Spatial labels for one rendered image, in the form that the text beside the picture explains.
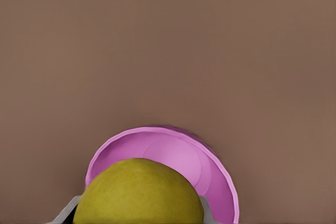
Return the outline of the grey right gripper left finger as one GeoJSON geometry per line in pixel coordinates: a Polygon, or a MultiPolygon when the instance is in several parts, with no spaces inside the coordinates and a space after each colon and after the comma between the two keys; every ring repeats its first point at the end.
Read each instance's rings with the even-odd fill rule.
{"type": "Polygon", "coordinates": [[[73,222],[73,218],[78,206],[80,196],[75,196],[67,206],[60,212],[60,214],[53,220],[53,222],[73,222]]]}

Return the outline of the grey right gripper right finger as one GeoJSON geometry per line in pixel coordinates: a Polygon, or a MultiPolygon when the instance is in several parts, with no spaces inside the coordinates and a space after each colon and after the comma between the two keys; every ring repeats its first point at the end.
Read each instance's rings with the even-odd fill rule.
{"type": "Polygon", "coordinates": [[[209,202],[205,196],[200,196],[200,200],[203,206],[203,211],[204,211],[204,222],[214,222],[214,217],[209,205],[209,202]]]}

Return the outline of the yellow-green apple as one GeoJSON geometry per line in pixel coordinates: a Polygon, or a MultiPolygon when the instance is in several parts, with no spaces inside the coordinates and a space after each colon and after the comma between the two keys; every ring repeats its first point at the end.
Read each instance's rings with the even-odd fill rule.
{"type": "Polygon", "coordinates": [[[73,224],[203,224],[192,184],[145,158],[119,161],[96,176],[80,197],[73,224]]]}

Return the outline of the pink bowl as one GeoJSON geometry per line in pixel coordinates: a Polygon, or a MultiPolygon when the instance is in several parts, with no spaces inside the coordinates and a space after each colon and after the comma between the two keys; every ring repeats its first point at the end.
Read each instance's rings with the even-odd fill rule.
{"type": "Polygon", "coordinates": [[[85,185],[112,164],[146,158],[178,171],[207,198],[220,223],[239,222],[239,203],[233,181],[214,151],[195,134],[171,125],[147,125],[109,138],[89,163],[85,185]]]}

